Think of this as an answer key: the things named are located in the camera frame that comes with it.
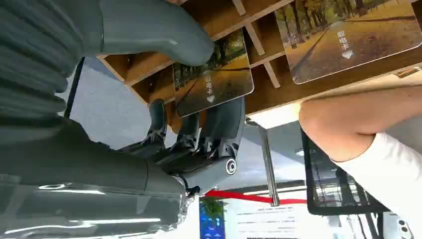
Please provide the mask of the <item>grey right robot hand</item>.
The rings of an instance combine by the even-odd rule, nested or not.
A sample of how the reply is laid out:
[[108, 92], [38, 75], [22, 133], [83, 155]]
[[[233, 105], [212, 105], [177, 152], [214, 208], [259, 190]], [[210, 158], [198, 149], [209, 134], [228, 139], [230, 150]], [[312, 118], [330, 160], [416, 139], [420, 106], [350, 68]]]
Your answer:
[[147, 137], [114, 150], [92, 141], [59, 94], [89, 55], [165, 53], [211, 62], [214, 42], [166, 0], [3, 0], [0, 3], [0, 236], [117, 238], [176, 229], [191, 198], [236, 171], [244, 98], [182, 121], [166, 148], [164, 103]]

